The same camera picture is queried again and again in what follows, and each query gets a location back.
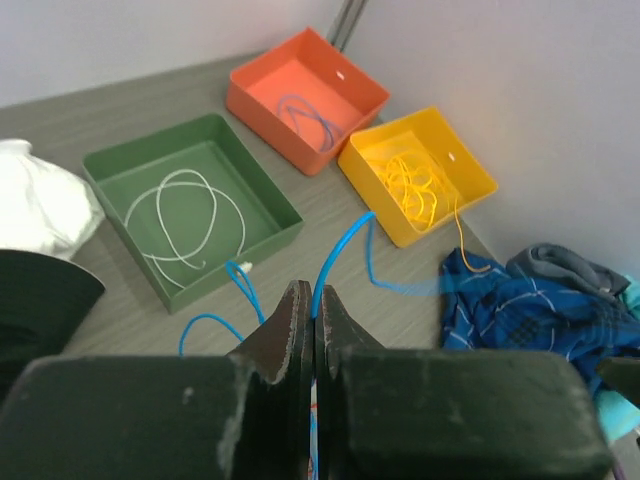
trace wooden floor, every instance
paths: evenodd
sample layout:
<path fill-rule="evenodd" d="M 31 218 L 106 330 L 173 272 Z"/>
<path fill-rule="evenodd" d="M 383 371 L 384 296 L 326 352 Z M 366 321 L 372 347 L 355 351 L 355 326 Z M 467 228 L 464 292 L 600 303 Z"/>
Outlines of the wooden floor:
<path fill-rule="evenodd" d="M 0 132 L 5 138 L 30 141 L 40 158 L 80 173 L 82 159 L 89 152 L 210 112 L 222 113 L 306 221 L 290 247 L 251 272 L 269 314 L 290 280 L 306 279 L 313 284 L 329 250 L 367 208 L 335 162 L 319 175 L 305 177 L 226 111 L 229 72 L 246 60 L 217 62 L 6 108 L 0 110 Z M 465 239 L 471 251 L 486 254 L 470 231 Z M 375 238 L 377 274 L 396 282 L 434 278 L 441 260 L 457 245 L 455 224 L 404 250 L 395 248 L 380 230 Z M 439 299 L 403 297 L 371 286 L 363 246 L 364 235 L 360 235 L 329 277 L 351 315 L 386 346 L 433 346 Z M 257 326 L 251 306 L 231 283 L 169 315 L 108 222 L 75 261 L 96 274 L 106 284 L 107 293 L 80 326 L 66 354 L 176 354 L 180 333 L 201 312 L 221 315 L 243 334 Z M 224 354 L 235 344 L 223 327 L 202 321 L 192 330 L 186 350 Z"/>

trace red object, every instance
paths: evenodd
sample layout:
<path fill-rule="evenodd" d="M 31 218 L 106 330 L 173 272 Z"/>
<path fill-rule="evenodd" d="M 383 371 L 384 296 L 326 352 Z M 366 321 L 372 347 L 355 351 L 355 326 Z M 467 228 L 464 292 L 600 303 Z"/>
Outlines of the red object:
<path fill-rule="evenodd" d="M 290 115 L 278 117 L 278 103 L 288 95 L 303 98 L 340 128 L 341 134 L 333 131 L 331 149 L 321 151 L 325 131 L 319 121 L 298 115 L 297 133 Z M 389 92 L 307 28 L 231 72 L 227 108 L 300 171 L 315 175 L 351 133 L 371 124 L 388 99 Z"/>

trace white cloth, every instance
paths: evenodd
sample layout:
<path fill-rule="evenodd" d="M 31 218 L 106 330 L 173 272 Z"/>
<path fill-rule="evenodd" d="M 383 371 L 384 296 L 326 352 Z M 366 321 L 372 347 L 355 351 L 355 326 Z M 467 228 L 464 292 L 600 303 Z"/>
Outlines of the white cloth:
<path fill-rule="evenodd" d="M 0 141 L 0 248 L 69 260 L 103 219 L 84 180 L 32 156 L 25 140 Z"/>

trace white cable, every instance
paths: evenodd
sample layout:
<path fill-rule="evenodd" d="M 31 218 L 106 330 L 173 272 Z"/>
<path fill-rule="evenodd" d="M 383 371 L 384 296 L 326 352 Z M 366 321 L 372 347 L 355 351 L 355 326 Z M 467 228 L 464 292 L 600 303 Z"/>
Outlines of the white cable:
<path fill-rule="evenodd" d="M 177 182 L 169 183 L 172 178 L 174 178 L 174 177 L 176 177 L 178 175 L 182 175 L 182 174 L 196 175 L 200 180 L 202 180 L 203 183 L 185 182 L 185 181 L 177 181 Z M 209 223 L 209 228 L 207 229 L 207 233 L 205 234 L 204 239 L 202 240 L 200 245 L 198 245 L 198 247 L 195 250 L 193 250 L 193 251 L 191 251 L 191 252 L 189 252 L 189 253 L 187 253 L 185 255 L 181 255 L 177 251 L 175 245 L 173 244 L 171 236 L 169 235 L 169 232 L 168 232 L 168 230 L 167 230 L 167 228 L 166 228 L 166 226 L 164 224 L 164 219 L 163 219 L 163 216 L 162 216 L 161 205 L 160 205 L 160 197 L 162 195 L 162 191 L 165 188 L 179 187 L 179 186 L 192 186 L 192 187 L 205 188 L 205 189 L 209 190 L 209 192 L 211 193 L 211 199 L 213 200 L 213 212 L 211 214 L 211 221 Z M 229 200 L 229 202 L 231 203 L 233 208 L 238 213 L 238 217 L 240 218 L 240 223 L 242 225 L 242 238 L 240 240 L 240 245 L 238 246 L 238 250 L 236 252 L 236 255 L 240 255 L 240 253 L 242 252 L 242 249 L 244 247 L 245 238 L 246 238 L 246 225 L 245 225 L 244 217 L 242 216 L 242 212 L 240 211 L 240 208 L 238 208 L 238 205 L 226 193 L 224 193 L 221 190 L 218 190 L 217 188 L 212 187 L 209 184 L 209 182 L 207 182 L 206 178 L 204 178 L 199 172 L 197 172 L 195 170 L 191 170 L 191 169 L 176 170 L 175 172 L 172 172 L 169 175 L 167 175 L 162 180 L 162 182 L 160 182 L 160 185 L 158 185 L 157 187 L 150 188 L 150 189 L 146 190 L 145 192 L 143 192 L 141 195 L 139 195 L 138 198 L 136 198 L 133 201 L 133 203 L 131 203 L 131 205 L 129 206 L 129 209 L 127 210 L 127 213 L 125 215 L 123 224 L 124 224 L 124 227 L 127 230 L 129 228 L 129 221 L 131 220 L 131 216 L 132 216 L 135 208 L 140 204 L 140 202 L 142 202 L 142 200 L 144 200 L 149 195 L 152 195 L 154 193 L 156 193 L 156 213 L 158 215 L 158 221 L 160 223 L 160 227 L 162 228 L 162 232 L 164 233 L 165 237 L 167 238 L 167 241 L 169 242 L 169 245 L 171 246 L 171 250 L 173 251 L 175 256 L 174 257 L 160 257 L 160 256 L 157 256 L 157 255 L 152 255 L 152 254 L 148 254 L 148 253 L 144 253 L 144 252 L 142 252 L 142 255 L 145 258 L 148 258 L 148 259 L 153 261 L 154 265 L 158 269 L 158 272 L 160 272 L 160 274 L 168 282 L 172 283 L 173 285 L 177 286 L 178 288 L 181 288 L 181 289 L 185 288 L 183 285 L 181 285 L 180 283 L 178 283 L 177 281 L 175 281 L 174 279 L 169 277 L 169 275 L 167 275 L 167 273 L 164 272 L 164 270 L 160 267 L 160 264 L 159 264 L 160 261 L 162 261 L 162 262 L 182 262 L 185 265 L 189 266 L 190 268 L 193 268 L 193 269 L 196 269 L 196 270 L 200 270 L 200 269 L 204 268 L 204 266 L 206 265 L 206 262 L 203 261 L 201 266 L 196 266 L 196 265 L 193 265 L 193 264 L 187 262 L 187 259 L 189 259 L 189 258 L 197 255 L 198 253 L 200 253 L 200 251 L 202 251 L 202 249 L 207 245 L 207 243 L 209 241 L 209 238 L 211 237 L 211 233 L 213 231 L 213 225 L 215 224 L 217 213 L 218 213 L 218 200 L 217 200 L 216 195 L 215 195 L 216 193 L 222 195 L 224 198 Z"/>

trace white wall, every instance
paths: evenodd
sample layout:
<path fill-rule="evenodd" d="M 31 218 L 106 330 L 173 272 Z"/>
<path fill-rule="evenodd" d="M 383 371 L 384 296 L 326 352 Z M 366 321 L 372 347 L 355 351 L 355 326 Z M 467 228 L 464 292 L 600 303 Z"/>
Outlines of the white wall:
<path fill-rule="evenodd" d="M 266 49 L 342 0 L 0 0 L 0 106 Z"/>
<path fill-rule="evenodd" d="M 500 260 L 564 244 L 640 278 L 640 2 L 369 2 L 347 54 L 435 104 L 500 183 L 466 215 Z"/>

